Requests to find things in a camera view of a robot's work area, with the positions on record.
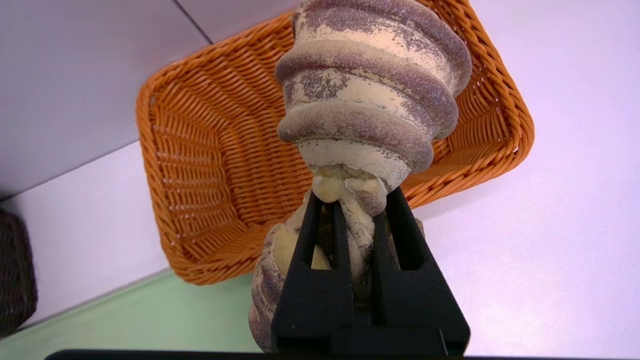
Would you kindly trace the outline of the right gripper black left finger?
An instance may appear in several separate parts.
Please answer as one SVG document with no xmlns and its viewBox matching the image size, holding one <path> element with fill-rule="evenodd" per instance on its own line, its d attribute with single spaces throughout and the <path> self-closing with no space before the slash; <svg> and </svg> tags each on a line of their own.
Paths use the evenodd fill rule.
<svg viewBox="0 0 640 360">
<path fill-rule="evenodd" d="M 323 207 L 315 194 L 309 196 L 270 328 L 279 352 L 327 352 L 333 333 L 355 321 L 348 231 L 339 202 L 329 204 L 333 261 L 329 269 L 313 268 Z"/>
</svg>

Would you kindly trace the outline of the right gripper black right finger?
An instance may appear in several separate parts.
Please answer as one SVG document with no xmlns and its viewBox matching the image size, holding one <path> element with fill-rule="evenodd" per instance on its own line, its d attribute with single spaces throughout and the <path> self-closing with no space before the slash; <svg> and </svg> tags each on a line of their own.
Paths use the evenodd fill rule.
<svg viewBox="0 0 640 360">
<path fill-rule="evenodd" d="M 374 218 L 374 323 L 411 350 L 462 356 L 470 326 L 400 187 Z"/>
</svg>

